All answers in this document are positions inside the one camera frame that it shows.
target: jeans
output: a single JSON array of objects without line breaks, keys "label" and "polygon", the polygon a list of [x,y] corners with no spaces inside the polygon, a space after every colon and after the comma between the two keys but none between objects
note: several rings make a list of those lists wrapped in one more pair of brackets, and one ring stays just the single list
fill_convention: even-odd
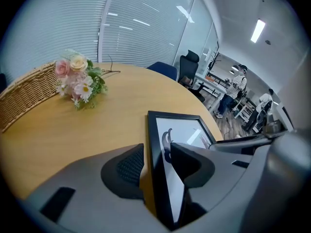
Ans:
[{"label": "jeans", "polygon": [[223,99],[221,99],[218,107],[219,114],[223,115],[227,106],[233,101],[233,98],[224,94]]},{"label": "jeans", "polygon": [[257,116],[258,116],[258,112],[255,109],[252,115],[249,117],[248,122],[245,125],[247,131],[251,130],[254,127],[254,125],[257,123]]}]

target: round table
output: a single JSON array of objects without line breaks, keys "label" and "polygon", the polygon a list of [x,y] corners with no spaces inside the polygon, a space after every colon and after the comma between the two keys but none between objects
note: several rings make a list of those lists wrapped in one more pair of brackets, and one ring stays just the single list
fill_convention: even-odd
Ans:
[{"label": "round table", "polygon": [[[110,64],[94,64],[110,69]],[[26,198],[37,186],[71,162],[105,151],[144,144],[140,187],[155,214],[150,169],[148,111],[199,115],[217,140],[216,122],[186,88],[154,71],[113,64],[121,73],[104,75],[106,95],[94,109],[76,111],[56,95],[18,119],[2,134],[1,168],[12,193]]]}]

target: floor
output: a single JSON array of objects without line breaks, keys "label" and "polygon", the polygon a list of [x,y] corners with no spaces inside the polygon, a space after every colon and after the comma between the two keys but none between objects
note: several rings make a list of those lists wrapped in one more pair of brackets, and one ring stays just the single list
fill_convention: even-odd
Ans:
[{"label": "floor", "polygon": [[[206,108],[208,108],[216,99],[213,95],[208,93],[205,90],[201,90],[200,93],[205,98],[205,101],[203,104]],[[220,129],[224,140],[233,139],[236,137],[236,135],[240,135],[241,137],[252,135],[255,132],[251,131],[251,133],[247,133],[244,131],[241,126],[245,125],[243,119],[239,116],[238,118],[234,119],[233,113],[226,111],[224,114],[224,117],[221,119],[218,119],[213,113],[213,118],[215,119],[218,128]]]}]

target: chair headrest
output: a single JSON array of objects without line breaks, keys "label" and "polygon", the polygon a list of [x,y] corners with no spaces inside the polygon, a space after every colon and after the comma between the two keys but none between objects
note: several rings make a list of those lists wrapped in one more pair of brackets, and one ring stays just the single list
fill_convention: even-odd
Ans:
[{"label": "chair headrest", "polygon": [[200,60],[199,56],[195,52],[192,52],[190,50],[188,50],[188,54],[185,56],[185,58],[195,63],[198,63]]}]

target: black picture frame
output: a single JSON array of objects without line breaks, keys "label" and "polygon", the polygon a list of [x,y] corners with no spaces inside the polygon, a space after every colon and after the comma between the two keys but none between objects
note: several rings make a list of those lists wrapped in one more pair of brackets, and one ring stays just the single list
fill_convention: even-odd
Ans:
[{"label": "black picture frame", "polygon": [[170,230],[174,230],[175,225],[166,182],[163,157],[156,122],[157,118],[197,120],[200,123],[202,129],[204,129],[205,134],[209,137],[210,142],[215,144],[216,140],[200,116],[148,111],[149,145],[151,151],[151,176],[153,181],[156,214],[157,218],[166,227],[168,227]]}]

